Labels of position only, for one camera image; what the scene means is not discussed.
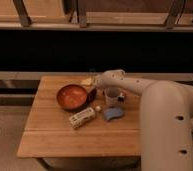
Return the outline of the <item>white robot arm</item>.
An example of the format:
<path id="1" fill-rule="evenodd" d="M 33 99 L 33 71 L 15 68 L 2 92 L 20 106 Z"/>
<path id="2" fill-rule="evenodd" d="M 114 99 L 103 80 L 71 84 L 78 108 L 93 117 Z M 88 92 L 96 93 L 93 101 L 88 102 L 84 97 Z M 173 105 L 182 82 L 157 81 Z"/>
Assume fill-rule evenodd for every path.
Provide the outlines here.
<path id="1" fill-rule="evenodd" d="M 98 89 L 118 87 L 140 97 L 142 171 L 193 171 L 193 86 L 128 77 L 121 69 L 82 83 Z"/>

